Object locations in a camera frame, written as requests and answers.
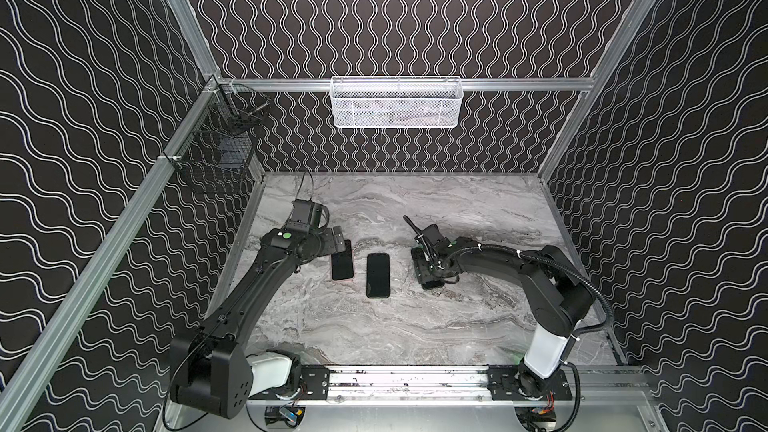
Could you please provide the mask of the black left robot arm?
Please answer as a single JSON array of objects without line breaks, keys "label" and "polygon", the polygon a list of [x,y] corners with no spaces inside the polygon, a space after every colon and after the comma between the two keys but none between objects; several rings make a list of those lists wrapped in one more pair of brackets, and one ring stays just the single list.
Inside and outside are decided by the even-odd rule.
[{"label": "black left robot arm", "polygon": [[246,353],[258,320],[279,288],[302,266],[346,250],[340,227],[329,225],[328,208],[296,199],[285,224],[260,239],[254,262],[199,326],[170,343],[171,401],[231,419],[249,398],[272,391],[293,397],[301,388],[298,356],[274,350]]}]

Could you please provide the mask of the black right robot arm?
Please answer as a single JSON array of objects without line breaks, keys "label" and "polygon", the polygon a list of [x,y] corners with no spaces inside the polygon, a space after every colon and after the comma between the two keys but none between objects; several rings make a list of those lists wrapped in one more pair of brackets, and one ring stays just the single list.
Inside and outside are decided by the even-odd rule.
[{"label": "black right robot arm", "polygon": [[435,224],[421,228],[408,216],[403,220],[415,234],[412,260],[423,289],[456,284],[469,273],[521,288],[536,321],[520,364],[522,379],[550,379],[566,361],[574,342],[604,330],[613,321],[605,297],[556,246],[519,250],[469,237],[452,240]]}]

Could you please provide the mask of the black phone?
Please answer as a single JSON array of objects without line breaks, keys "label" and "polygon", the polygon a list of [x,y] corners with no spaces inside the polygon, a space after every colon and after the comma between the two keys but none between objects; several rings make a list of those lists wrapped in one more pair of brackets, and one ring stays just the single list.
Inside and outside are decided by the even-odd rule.
[{"label": "black phone", "polygon": [[418,282],[418,267],[419,266],[426,266],[426,265],[428,265],[430,267],[430,263],[427,261],[426,255],[424,253],[424,250],[421,247],[413,247],[410,250],[410,253],[411,253],[411,258],[412,258],[412,262],[413,262],[413,265],[414,265],[416,280]]}]

